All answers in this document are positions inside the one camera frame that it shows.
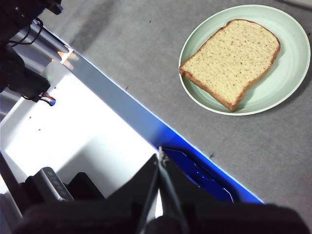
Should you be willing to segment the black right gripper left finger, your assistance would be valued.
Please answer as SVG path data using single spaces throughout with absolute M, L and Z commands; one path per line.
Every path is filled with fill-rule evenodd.
M 105 200 L 109 211 L 131 219 L 146 219 L 157 193 L 158 158 L 153 154 L 139 171 Z

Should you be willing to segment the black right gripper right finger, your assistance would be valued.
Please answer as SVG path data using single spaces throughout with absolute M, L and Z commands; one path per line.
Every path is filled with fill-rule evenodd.
M 199 215 L 221 204 L 191 181 L 167 155 L 159 157 L 160 194 L 165 215 Z

